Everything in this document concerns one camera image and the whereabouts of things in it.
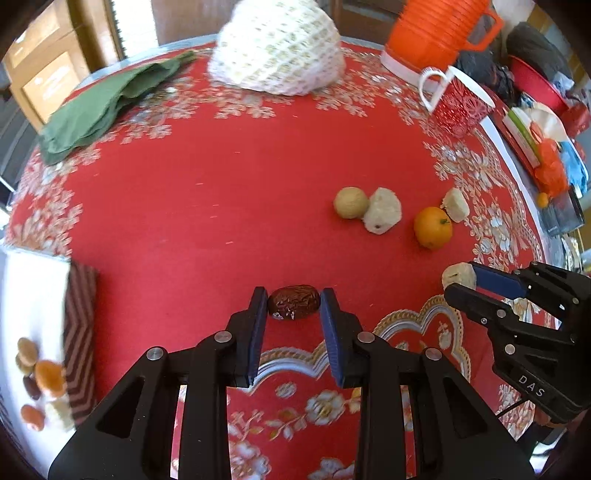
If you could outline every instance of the brown striped box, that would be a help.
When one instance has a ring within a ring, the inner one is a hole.
[[[97,272],[70,264],[64,317],[64,367],[74,423],[78,426],[95,406],[94,333]]]

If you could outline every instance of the mug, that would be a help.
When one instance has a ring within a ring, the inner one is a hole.
[[[431,76],[441,77],[443,81],[429,102],[423,90]],[[439,127],[458,138],[472,131],[495,108],[490,95],[455,67],[449,67],[446,73],[433,67],[424,69],[418,80],[418,94]]]

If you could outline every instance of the red date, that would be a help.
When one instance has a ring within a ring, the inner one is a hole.
[[[41,398],[41,390],[39,390],[37,382],[31,377],[23,377],[22,384],[25,386],[25,390],[27,390],[27,395],[29,395],[32,400],[39,400]]]
[[[307,317],[320,307],[320,295],[311,285],[293,285],[275,290],[267,303],[269,314],[278,320]]]

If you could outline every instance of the round table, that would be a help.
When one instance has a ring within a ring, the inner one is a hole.
[[[492,373],[485,328],[451,309],[441,287],[458,262],[509,271],[544,261],[482,129],[462,141],[439,131],[371,48],[343,43],[343,79],[297,98],[210,82],[211,51],[197,48],[193,64],[63,163],[45,167],[35,153],[17,192],[9,243],[99,271],[98,398],[150,346],[189,348],[223,329],[255,286],[311,284],[333,287],[343,310],[392,345],[441,349],[493,410],[511,405],[518,394]],[[378,236],[337,217],[332,200],[349,185],[396,192],[402,221]],[[423,249],[413,218],[454,186],[470,216],[445,247]],[[512,304],[524,321],[549,321],[528,301]],[[351,478],[360,391],[336,388],[327,366],[317,314],[268,319],[254,387],[228,390],[234,478]],[[502,421],[517,437],[532,413],[526,403]]]

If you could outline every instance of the black bag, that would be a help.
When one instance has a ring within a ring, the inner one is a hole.
[[[546,80],[552,82],[556,72],[562,72],[573,78],[569,63],[550,41],[529,23],[517,25],[506,41],[507,53],[531,66]]]
[[[474,81],[486,85],[508,106],[517,104],[518,92],[506,68],[492,60],[490,51],[462,51],[454,65]]]

